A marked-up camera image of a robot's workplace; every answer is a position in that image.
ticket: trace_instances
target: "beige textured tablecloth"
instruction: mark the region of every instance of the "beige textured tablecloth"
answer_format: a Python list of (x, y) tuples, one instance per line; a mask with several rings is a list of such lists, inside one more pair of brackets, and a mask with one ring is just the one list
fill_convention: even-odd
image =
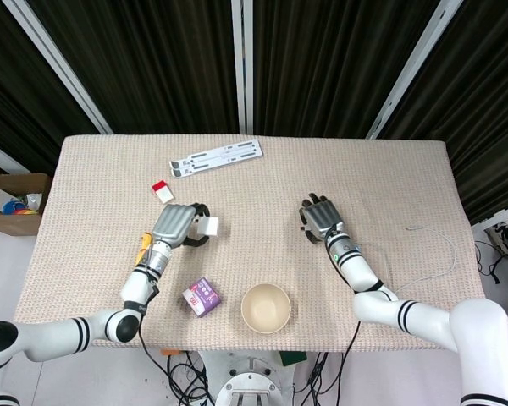
[[(122, 308), (120, 289), (141, 235), (162, 203), (151, 185), (168, 181), (175, 203), (202, 202), (220, 217), (221, 234), (198, 249), (181, 247), (160, 280), (143, 326), (149, 345), (182, 349), (344, 350), (356, 327), (352, 291), (321, 244), (300, 232), (309, 192), (328, 196), (391, 288), (455, 270), (400, 293), (450, 309), (483, 297), (469, 223), (441, 142), (257, 137), (264, 157), (188, 178), (170, 160), (249, 140), (231, 134), (79, 135), (64, 145), (16, 321), (56, 321)], [(223, 303), (198, 319), (181, 296), (206, 277)], [(276, 283), (290, 296), (289, 324), (273, 335), (251, 331), (240, 315), (245, 291)], [(130, 345), (139, 345), (138, 341)], [(355, 350), (432, 348), (386, 326), (363, 325)]]

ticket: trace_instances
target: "purple box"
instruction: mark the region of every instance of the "purple box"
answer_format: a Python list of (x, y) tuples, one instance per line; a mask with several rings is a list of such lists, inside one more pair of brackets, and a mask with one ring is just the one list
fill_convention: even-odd
[(203, 317), (220, 303), (218, 294), (204, 277), (186, 289), (183, 296), (198, 317)]

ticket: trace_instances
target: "white bowl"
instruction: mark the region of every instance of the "white bowl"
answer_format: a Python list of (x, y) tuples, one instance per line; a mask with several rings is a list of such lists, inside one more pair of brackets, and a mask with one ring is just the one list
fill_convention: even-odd
[(277, 285), (262, 283), (246, 292), (240, 304), (240, 313), (252, 330), (271, 334), (284, 327), (290, 319), (290, 298)]

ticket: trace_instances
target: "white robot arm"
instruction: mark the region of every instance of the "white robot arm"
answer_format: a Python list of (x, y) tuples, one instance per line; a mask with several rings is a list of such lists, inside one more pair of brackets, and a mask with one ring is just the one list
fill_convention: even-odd
[(487, 299), (469, 299), (447, 312), (402, 300), (380, 281), (356, 248), (325, 196), (309, 194), (300, 217), (308, 239), (324, 242), (342, 279), (354, 290), (360, 321), (385, 324), (456, 352), (461, 362), (461, 406), (508, 406), (508, 316)]
[(171, 258), (171, 250), (181, 245), (200, 246), (187, 237), (195, 218), (209, 216), (205, 205), (167, 205), (154, 229), (154, 242), (145, 251), (124, 285), (120, 296), (122, 310), (102, 310), (89, 317), (75, 317), (42, 324), (0, 321), (0, 406), (19, 405), (17, 399), (1, 389), (5, 366), (18, 352), (41, 362), (85, 351), (93, 340), (127, 343), (138, 332), (142, 316), (157, 295), (157, 283)]

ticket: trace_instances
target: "small box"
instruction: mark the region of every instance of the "small box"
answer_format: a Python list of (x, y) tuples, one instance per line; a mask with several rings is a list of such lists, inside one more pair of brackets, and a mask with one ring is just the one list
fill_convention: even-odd
[(198, 317), (203, 317), (220, 304), (220, 298), (204, 277), (183, 292), (188, 305)]
[(45, 173), (0, 175), (0, 189), (11, 195), (42, 193), (41, 205), (37, 214), (11, 216), (0, 214), (0, 232), (9, 235), (37, 235), (51, 183), (52, 179)]

